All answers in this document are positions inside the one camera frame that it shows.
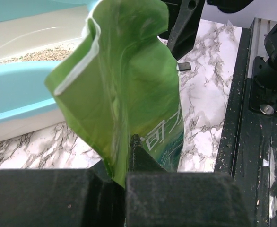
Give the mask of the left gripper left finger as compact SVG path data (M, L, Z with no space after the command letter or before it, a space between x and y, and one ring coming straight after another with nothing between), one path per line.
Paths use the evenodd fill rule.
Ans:
M0 227L122 227L124 189L99 161L82 169L0 169Z

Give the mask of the black bag clip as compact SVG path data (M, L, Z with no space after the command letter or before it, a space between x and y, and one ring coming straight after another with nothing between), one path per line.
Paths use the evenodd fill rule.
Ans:
M189 62L178 63L177 70L178 71L189 71L189 70L191 70L191 64Z

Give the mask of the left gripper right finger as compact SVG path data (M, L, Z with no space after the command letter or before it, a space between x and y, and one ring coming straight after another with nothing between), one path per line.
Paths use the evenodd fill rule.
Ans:
M129 227L248 227L239 188L224 173L169 173L130 141L126 177L126 225Z

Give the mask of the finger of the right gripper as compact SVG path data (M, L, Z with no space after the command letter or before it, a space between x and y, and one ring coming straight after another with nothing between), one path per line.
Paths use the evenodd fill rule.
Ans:
M159 35L176 60L190 52L201 19L204 0L164 0L169 11L168 29Z

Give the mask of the green litter bag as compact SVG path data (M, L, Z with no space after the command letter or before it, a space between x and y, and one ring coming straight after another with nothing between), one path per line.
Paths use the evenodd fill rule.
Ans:
M68 126L121 186L133 135L166 171L178 169L184 125L177 61L158 38L168 21L160 0L100 0L80 45L44 82Z

